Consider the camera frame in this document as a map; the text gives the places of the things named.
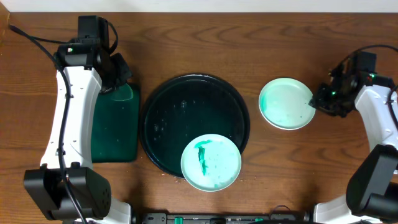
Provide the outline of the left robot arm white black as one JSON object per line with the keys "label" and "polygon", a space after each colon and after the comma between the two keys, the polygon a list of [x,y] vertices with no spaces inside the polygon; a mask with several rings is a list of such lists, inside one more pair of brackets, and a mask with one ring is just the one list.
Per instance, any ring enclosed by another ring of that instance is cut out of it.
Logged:
{"label": "left robot arm white black", "polygon": [[96,173],[91,132],[96,100],[125,84],[131,71],[109,40],[112,23],[80,16],[78,35],[50,56],[57,74],[57,102],[49,143],[38,169],[24,174],[24,188],[48,220],[67,223],[134,223],[132,207],[114,198]]}

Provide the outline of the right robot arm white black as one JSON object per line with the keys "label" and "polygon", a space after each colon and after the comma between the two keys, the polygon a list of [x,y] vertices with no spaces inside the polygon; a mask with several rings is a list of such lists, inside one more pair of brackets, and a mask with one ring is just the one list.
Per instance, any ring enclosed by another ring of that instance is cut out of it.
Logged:
{"label": "right robot arm white black", "polygon": [[346,193],[315,205],[312,223],[397,222],[397,85],[376,73],[376,54],[355,50],[330,70],[309,104],[344,118],[356,110],[362,117],[370,153],[350,178]]}

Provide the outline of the pale green plate front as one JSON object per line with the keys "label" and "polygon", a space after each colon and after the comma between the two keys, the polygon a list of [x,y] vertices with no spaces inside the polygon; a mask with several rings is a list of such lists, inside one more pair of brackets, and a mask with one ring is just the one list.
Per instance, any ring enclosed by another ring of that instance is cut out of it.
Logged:
{"label": "pale green plate front", "polygon": [[189,142],[180,161],[185,180],[204,192],[229,187],[238,178],[241,166],[238,147],[219,134],[204,134]]}

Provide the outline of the green scrub sponge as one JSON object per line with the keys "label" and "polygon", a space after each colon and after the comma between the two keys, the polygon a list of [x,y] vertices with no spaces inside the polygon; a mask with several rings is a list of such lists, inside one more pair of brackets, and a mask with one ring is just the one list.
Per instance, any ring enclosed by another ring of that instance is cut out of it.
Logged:
{"label": "green scrub sponge", "polygon": [[111,93],[110,98],[113,101],[129,101],[134,98],[134,93],[129,84],[124,84],[115,89]]}

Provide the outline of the pale green plate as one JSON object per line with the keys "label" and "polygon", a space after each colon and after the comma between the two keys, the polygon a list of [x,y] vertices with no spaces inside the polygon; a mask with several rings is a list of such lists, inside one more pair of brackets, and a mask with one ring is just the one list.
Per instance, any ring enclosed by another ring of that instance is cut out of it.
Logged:
{"label": "pale green plate", "polygon": [[204,134],[189,142],[180,161],[185,180],[204,192],[229,187],[238,178],[241,166],[238,147],[219,134]]}
{"label": "pale green plate", "polygon": [[259,111],[276,128],[296,130],[306,126],[315,116],[309,105],[313,93],[302,82],[293,78],[276,78],[262,88]]}

